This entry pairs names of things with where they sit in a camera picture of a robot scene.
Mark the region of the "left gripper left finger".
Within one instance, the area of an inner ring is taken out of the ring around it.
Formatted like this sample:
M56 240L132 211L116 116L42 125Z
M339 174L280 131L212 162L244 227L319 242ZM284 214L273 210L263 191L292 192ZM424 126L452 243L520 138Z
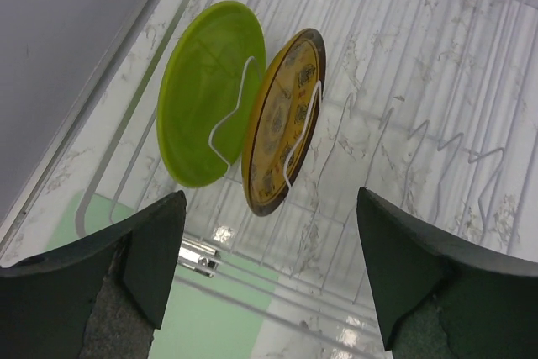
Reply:
M117 224L1 270L3 358L147 358L186 218L171 193Z

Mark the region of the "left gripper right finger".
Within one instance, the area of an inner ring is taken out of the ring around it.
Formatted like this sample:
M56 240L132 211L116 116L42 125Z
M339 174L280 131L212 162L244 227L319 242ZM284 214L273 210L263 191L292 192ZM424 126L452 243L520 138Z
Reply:
M386 351L535 358L537 265L463 240L366 187L357 228Z

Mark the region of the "yellow brown patterned plate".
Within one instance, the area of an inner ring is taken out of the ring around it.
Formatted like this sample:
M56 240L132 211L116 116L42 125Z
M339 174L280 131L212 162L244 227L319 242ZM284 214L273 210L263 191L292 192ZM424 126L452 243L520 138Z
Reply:
M266 69L241 161L246 202L256 216L275 211L299 174L319 117L325 72L324 39L314 28L297 32Z

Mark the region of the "green plastic plate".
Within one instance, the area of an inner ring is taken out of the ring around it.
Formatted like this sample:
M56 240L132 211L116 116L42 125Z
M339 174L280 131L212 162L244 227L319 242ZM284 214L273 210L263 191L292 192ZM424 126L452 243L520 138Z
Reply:
M177 183L205 187L235 164L265 66L261 25L243 3L215 3L184 30L156 108L161 158Z

